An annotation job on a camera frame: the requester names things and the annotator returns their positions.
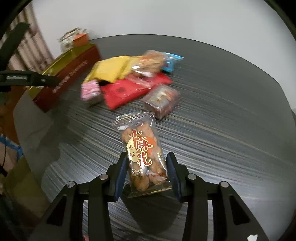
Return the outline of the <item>dark brown snack packet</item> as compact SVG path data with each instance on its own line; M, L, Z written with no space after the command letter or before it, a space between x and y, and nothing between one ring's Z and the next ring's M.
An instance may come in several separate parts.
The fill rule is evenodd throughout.
M153 112L155 118L161 120L173 110L179 96L179 91L162 84L152 89L141 101L146 110Z

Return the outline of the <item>clear peanut snack bag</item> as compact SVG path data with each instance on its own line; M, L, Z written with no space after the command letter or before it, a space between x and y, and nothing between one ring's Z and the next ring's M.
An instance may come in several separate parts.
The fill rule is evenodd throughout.
M132 66L132 74L143 77L153 77L166 62L166 54L156 50L148 50L138 58Z

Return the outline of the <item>red gold toffee tin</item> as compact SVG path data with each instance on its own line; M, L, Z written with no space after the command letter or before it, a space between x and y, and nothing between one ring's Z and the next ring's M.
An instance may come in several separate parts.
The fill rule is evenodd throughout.
M46 70L44 75L56 77L59 82L55 87L35 87L28 89L33 102L43 112L48 112L64 93L87 69L100 60L100 53L95 44L74 47L60 55Z

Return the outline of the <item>orange lidded tea cup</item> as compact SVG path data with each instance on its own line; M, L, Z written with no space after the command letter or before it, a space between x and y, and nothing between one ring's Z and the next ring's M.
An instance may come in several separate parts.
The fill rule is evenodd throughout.
M81 47L84 45L88 45L89 44L88 33L80 33L76 35L73 38L72 43L73 43L73 47Z

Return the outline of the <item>red snack packet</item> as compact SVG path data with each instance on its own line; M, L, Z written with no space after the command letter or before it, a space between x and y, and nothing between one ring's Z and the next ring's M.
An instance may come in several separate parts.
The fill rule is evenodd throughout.
M128 79L119 79L115 83L108 83L100 87L106 105L109 109L115 110L122 105L146 95L159 85L171 83L172 80L167 75L158 73L151 80L148 80L145 85Z

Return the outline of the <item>pink candy packet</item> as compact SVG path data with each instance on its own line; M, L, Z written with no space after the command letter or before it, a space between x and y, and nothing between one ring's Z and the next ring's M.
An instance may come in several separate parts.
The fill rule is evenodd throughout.
M103 94L96 79L81 84L81 100L86 106L92 106L103 100Z

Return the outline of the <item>striped curtain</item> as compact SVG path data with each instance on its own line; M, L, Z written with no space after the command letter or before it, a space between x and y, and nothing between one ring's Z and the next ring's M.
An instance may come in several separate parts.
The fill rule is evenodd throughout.
M7 69L42 72L53 62L53 56L42 36L31 2L11 20L7 27L4 27L1 46L20 22L29 24L29 30L26 31L19 46L14 50Z

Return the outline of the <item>fried twist snack bag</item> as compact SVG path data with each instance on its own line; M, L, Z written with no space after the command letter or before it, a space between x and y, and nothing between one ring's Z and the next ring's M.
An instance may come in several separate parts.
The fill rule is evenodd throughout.
M154 113L128 113L112 123L126 148L131 193L129 198L171 189Z

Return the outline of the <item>blue snack packet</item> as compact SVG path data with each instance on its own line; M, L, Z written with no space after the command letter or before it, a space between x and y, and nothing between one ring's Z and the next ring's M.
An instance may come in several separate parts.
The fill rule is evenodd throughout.
M166 52L164 52L164 54L165 54L165 63L162 67L162 70L167 73L172 73L175 68L175 65L178 62L183 61L184 57L176 54L172 54L172 53L166 53Z

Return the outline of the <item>yellow snack packet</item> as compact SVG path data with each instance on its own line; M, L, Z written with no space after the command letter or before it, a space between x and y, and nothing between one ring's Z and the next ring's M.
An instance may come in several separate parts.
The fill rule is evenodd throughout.
M124 79L132 72L132 67L137 63L140 56L117 56L101 60L95 63L83 83L91 80L105 80L114 83Z

